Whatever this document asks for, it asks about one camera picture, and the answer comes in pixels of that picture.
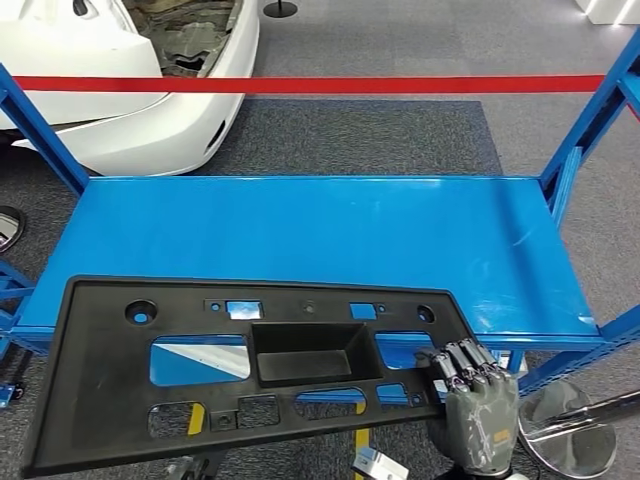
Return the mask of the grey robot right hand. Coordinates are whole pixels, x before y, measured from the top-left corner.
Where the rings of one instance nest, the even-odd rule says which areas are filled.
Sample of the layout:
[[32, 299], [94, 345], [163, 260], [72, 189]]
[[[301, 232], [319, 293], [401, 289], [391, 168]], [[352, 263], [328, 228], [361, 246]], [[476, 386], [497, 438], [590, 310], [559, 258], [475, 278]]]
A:
[[520, 479], [512, 460], [518, 431], [518, 380], [471, 338], [415, 354], [416, 366], [447, 387], [445, 417], [427, 420], [429, 438], [453, 466], [442, 479]]

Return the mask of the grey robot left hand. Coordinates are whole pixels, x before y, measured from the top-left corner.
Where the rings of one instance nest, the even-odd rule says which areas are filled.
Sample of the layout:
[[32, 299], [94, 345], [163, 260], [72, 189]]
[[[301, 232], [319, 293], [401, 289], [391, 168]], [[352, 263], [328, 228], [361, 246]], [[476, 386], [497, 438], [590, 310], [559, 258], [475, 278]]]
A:
[[226, 451], [214, 451], [187, 456], [168, 467], [168, 480], [214, 480], [226, 456]]

